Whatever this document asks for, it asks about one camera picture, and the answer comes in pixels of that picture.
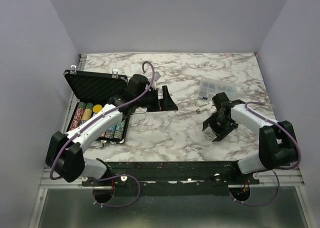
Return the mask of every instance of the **poker chip case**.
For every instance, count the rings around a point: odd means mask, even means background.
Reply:
[[[63,76],[77,98],[77,105],[72,113],[67,131],[71,126],[80,102],[104,106],[111,97],[122,92],[128,84],[128,77],[126,75],[119,75],[118,70],[113,70],[112,74],[110,74],[67,69],[64,71]],[[117,131],[115,131],[114,137],[99,137],[97,141],[123,144],[128,130],[129,119],[130,116],[119,124],[122,129],[122,135],[118,133],[116,136]]]

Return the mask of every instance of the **white marble surface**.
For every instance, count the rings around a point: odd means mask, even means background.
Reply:
[[[254,107],[274,118],[266,87],[253,53],[106,53],[89,54],[84,67],[88,72],[119,74],[142,73],[142,62],[150,61],[161,78],[157,86],[168,86],[178,111],[134,114],[125,144],[108,144],[104,149],[89,148],[86,158],[104,161],[233,161],[253,154],[258,149],[258,137],[239,125],[224,140],[212,142],[212,133],[202,132],[202,123],[211,114],[195,110],[206,102],[198,100],[201,76],[236,84],[237,99],[266,102]]]

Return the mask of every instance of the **case latch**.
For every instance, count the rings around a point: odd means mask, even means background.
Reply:
[[[77,74],[77,66],[76,65],[72,65],[72,66],[70,66],[70,74],[71,75],[75,75],[75,74]]]
[[[118,73],[119,73],[118,69],[113,69],[112,70],[112,78],[117,79],[119,77]]]

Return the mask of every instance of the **case lid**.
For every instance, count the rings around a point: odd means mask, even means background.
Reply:
[[[121,93],[128,83],[126,75],[115,75],[65,70],[63,73],[74,95],[82,102],[94,103],[104,106],[108,100]]]

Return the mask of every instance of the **yellow poker chip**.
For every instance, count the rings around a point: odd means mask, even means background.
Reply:
[[[99,113],[99,112],[102,110],[102,108],[103,108],[102,105],[96,104],[96,105],[93,107],[92,111],[93,111],[93,113],[97,114],[97,113]]]

